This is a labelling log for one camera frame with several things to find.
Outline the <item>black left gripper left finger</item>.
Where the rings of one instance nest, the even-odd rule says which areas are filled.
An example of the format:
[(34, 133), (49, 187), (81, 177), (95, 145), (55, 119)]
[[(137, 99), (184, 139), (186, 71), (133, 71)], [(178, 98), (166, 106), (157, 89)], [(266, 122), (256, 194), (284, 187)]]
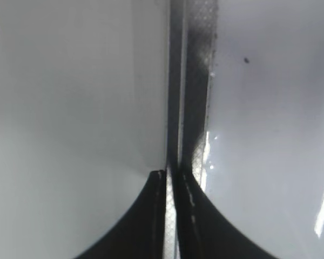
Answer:
[(78, 258), (163, 258), (166, 172), (151, 171), (129, 210)]

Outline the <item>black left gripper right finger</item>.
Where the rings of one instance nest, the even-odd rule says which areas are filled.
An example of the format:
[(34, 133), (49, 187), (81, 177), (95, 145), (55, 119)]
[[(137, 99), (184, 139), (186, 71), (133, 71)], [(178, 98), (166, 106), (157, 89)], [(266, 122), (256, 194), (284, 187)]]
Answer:
[(181, 258), (275, 258), (216, 209), (189, 167), (180, 166), (172, 180)]

